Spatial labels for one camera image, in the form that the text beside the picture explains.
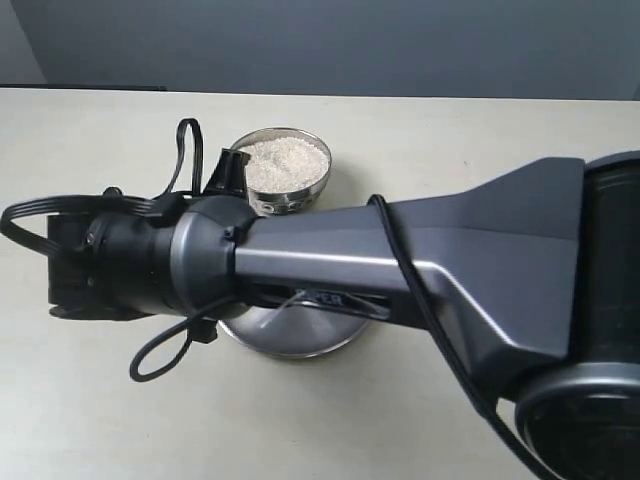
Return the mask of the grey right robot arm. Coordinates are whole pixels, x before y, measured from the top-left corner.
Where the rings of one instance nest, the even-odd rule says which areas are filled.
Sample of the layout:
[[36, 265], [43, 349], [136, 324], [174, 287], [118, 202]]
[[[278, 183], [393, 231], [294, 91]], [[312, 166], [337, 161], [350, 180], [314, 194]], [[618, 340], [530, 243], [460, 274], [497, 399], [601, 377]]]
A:
[[540, 474], [639, 475], [639, 155], [546, 158], [469, 191], [288, 217], [235, 194], [72, 199], [47, 220], [54, 316], [174, 314], [216, 338], [244, 306], [298, 299], [427, 330]]

